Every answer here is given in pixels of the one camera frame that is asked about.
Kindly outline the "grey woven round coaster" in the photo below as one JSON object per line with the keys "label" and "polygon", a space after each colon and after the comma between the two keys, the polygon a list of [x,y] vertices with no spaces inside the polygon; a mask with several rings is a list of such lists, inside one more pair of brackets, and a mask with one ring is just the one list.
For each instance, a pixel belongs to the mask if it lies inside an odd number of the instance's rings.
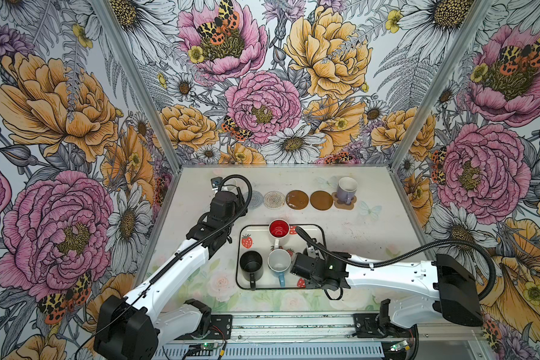
{"label": "grey woven round coaster", "polygon": [[257,209],[264,203],[264,196],[256,190],[252,191],[252,196],[248,204],[248,209]]}

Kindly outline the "multicolour woven round coaster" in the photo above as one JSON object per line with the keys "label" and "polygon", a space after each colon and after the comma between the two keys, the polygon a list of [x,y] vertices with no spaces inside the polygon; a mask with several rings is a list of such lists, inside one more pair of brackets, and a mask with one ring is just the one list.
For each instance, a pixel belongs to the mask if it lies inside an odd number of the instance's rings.
{"label": "multicolour woven round coaster", "polygon": [[285,202],[285,195],[277,190],[266,193],[263,198],[263,204],[268,209],[279,209],[285,205]]}

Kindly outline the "scratched dark wooden round coaster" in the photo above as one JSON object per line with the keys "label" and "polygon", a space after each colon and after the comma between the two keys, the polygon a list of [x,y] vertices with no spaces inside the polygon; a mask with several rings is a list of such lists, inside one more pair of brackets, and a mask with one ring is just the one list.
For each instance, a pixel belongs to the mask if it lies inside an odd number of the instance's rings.
{"label": "scratched dark wooden round coaster", "polygon": [[293,210],[303,210],[308,206],[310,198],[302,190],[291,190],[286,195],[285,202]]}

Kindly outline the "paw shaped wooden coaster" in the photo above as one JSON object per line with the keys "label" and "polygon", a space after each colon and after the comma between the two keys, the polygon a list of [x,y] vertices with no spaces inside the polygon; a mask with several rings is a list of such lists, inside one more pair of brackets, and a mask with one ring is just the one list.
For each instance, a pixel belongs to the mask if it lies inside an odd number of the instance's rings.
{"label": "paw shaped wooden coaster", "polygon": [[354,196],[351,199],[351,202],[349,204],[346,204],[345,202],[341,202],[338,199],[338,195],[336,193],[332,193],[332,199],[333,199],[333,206],[337,209],[343,209],[343,210],[353,210],[355,208],[355,204],[357,202],[357,197]]}

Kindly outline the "plain wooden round coaster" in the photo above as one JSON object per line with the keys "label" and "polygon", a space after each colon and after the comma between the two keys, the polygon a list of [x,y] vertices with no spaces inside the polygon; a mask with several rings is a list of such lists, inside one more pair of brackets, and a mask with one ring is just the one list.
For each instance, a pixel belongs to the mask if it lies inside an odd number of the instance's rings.
{"label": "plain wooden round coaster", "polygon": [[333,202],[332,195],[324,190],[317,190],[310,195],[310,204],[319,211],[329,210]]}

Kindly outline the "lavender mug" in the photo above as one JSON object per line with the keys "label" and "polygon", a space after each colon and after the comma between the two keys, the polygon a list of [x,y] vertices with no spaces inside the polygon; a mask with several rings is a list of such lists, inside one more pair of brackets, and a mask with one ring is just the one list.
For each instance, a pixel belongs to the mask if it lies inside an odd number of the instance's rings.
{"label": "lavender mug", "polygon": [[358,182],[352,177],[343,177],[337,184],[337,200],[339,203],[350,205],[358,189]]}

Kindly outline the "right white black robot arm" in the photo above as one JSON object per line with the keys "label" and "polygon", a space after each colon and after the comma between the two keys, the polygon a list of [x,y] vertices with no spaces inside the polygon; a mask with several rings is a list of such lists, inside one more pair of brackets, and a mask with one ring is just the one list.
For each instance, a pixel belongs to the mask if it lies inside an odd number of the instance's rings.
{"label": "right white black robot arm", "polygon": [[483,316],[480,301],[485,299],[496,283],[497,268],[491,255],[482,246],[471,244],[486,262],[488,279],[483,290],[476,289],[476,277],[453,256],[438,253],[434,260],[412,262],[410,258],[431,248],[443,245],[462,245],[461,240],[442,240],[424,244],[393,259],[374,261],[355,254],[330,251],[300,226],[296,234],[316,256],[295,255],[290,271],[304,279],[307,289],[322,290],[327,296],[345,290],[383,288],[401,291],[407,297],[384,300],[379,306],[371,334],[386,335],[388,327],[413,329],[420,323],[444,319],[466,327],[480,327]]}

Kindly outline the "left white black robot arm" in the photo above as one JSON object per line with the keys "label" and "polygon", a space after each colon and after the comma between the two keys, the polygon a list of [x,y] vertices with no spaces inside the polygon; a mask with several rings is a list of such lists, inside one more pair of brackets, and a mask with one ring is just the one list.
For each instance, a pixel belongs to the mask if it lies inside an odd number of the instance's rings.
{"label": "left white black robot arm", "polygon": [[163,309],[196,270],[231,243],[232,227],[246,215],[252,195],[251,182],[243,175],[221,180],[210,209],[188,231],[174,255],[126,295],[111,295],[100,306],[92,336],[98,355],[105,359],[152,359],[163,345],[208,331],[212,311],[201,301],[187,300],[169,313]]}

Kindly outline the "strawberry print serving tray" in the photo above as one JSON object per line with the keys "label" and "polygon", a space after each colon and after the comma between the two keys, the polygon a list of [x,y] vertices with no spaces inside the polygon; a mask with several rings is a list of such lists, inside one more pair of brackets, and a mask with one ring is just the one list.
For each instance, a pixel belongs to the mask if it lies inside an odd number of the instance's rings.
{"label": "strawberry print serving tray", "polygon": [[242,228],[238,246],[235,282],[242,290],[301,290],[308,282],[291,272],[298,254],[317,257],[319,251],[309,248],[289,227],[281,238],[271,234],[270,226],[249,225]]}

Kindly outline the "red inside white mug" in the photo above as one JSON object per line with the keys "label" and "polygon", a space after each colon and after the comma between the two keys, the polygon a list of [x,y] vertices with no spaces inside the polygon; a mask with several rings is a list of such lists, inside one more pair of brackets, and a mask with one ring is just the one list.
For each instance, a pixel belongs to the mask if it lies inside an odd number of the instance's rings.
{"label": "red inside white mug", "polygon": [[270,223],[268,231],[273,238],[273,246],[276,250],[281,246],[281,241],[290,234],[290,225],[283,219],[276,219]]}

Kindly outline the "black mug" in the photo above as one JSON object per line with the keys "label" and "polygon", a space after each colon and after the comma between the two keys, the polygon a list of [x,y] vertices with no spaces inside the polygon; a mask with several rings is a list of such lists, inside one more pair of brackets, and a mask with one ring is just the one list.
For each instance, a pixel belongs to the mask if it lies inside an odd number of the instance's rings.
{"label": "black mug", "polygon": [[264,271],[261,254],[257,251],[249,250],[241,255],[238,264],[248,288],[251,291],[255,291]]}

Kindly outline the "blue handled white mug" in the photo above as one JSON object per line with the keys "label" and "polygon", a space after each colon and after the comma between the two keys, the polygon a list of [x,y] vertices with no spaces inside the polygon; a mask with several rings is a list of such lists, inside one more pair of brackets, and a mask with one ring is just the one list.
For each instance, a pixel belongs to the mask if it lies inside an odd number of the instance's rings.
{"label": "blue handled white mug", "polygon": [[291,259],[292,258],[288,251],[284,249],[272,250],[268,255],[268,268],[278,279],[280,287],[286,286],[285,275],[290,269]]}

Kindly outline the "aluminium front rail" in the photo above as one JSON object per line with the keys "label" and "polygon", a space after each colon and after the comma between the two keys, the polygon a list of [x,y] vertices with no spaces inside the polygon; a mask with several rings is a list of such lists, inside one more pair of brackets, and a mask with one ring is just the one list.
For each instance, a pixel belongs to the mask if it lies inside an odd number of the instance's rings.
{"label": "aluminium front rail", "polygon": [[230,343],[305,343],[390,341],[406,337],[358,338],[352,311],[238,312],[233,316]]}

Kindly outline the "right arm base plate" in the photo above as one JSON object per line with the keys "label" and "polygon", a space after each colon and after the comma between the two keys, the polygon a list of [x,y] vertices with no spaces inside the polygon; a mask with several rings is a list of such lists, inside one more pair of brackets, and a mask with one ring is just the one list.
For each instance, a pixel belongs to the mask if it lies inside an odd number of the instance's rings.
{"label": "right arm base plate", "polygon": [[409,329],[390,322],[389,316],[379,313],[355,313],[352,315],[357,338],[411,338]]}

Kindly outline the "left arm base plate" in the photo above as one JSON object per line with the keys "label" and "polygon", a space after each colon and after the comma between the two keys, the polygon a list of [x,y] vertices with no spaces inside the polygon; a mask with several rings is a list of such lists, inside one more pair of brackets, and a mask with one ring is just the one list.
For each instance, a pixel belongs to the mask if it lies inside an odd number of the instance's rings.
{"label": "left arm base plate", "polygon": [[199,321],[195,331],[177,337],[177,340],[229,340],[233,326],[232,315],[206,315]]}

